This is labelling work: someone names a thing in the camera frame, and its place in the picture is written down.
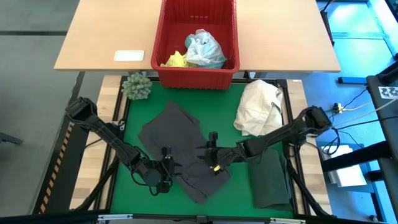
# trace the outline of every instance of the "white cloth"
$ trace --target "white cloth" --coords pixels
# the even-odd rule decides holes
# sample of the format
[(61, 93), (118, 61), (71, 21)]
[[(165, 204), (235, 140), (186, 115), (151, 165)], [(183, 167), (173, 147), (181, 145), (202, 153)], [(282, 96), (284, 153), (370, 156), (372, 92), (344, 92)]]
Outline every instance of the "white cloth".
[(262, 80), (246, 85), (234, 127), (242, 136), (262, 136), (282, 126), (283, 94), (275, 86)]

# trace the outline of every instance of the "red basket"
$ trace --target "red basket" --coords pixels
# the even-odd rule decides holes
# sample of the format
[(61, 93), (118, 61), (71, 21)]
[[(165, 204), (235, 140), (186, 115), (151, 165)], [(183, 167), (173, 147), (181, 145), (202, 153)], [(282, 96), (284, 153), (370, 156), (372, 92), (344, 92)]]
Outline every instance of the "red basket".
[[(187, 52), (185, 39), (205, 29), (227, 58), (223, 68), (161, 67), (178, 50)], [(225, 90), (239, 70), (235, 0), (163, 0), (150, 61), (165, 87)]]

